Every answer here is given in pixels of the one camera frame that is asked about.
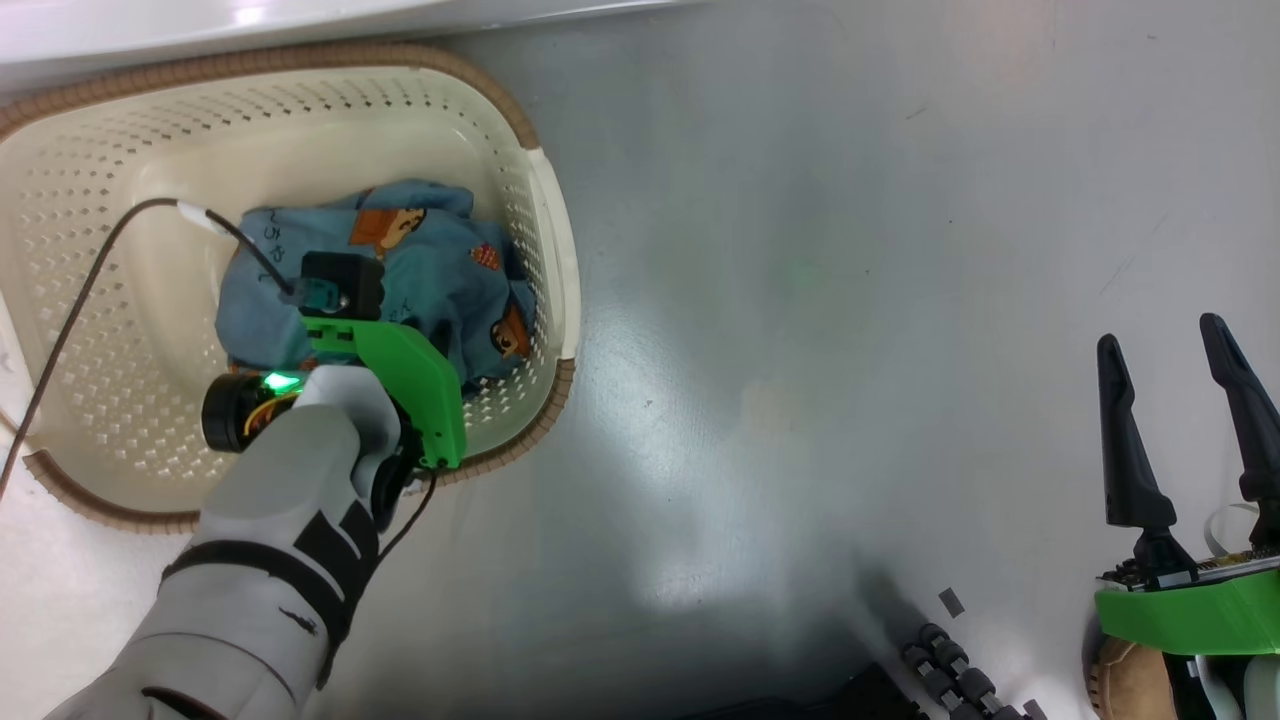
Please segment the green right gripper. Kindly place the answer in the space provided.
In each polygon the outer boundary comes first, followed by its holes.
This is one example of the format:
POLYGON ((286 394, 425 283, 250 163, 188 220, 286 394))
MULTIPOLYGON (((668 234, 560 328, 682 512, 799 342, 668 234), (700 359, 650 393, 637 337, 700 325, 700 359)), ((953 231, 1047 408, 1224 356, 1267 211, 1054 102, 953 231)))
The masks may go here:
POLYGON ((1276 655, 1279 413, 1228 323, 1204 313, 1199 333, 1211 375, 1228 398, 1242 456, 1240 493, 1258 510, 1249 539, 1263 547, 1194 559, 1167 530, 1178 514, 1155 479, 1120 343, 1103 334, 1097 373, 1106 523, 1143 532, 1134 557, 1100 575, 1096 614, 1103 633, 1165 653, 1276 655))

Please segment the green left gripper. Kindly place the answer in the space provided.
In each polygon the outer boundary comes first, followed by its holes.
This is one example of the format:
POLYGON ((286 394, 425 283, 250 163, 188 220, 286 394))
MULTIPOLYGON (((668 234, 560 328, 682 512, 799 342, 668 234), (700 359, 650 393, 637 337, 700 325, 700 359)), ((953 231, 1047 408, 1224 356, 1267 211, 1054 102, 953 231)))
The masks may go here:
POLYGON ((387 448, 392 414, 404 411, 422 441, 425 468, 457 469, 467 437, 458 374, 419 331, 385 322, 305 316, 314 348, 352 355, 360 364, 316 366, 303 383, 302 407, 329 405, 374 433, 387 448))

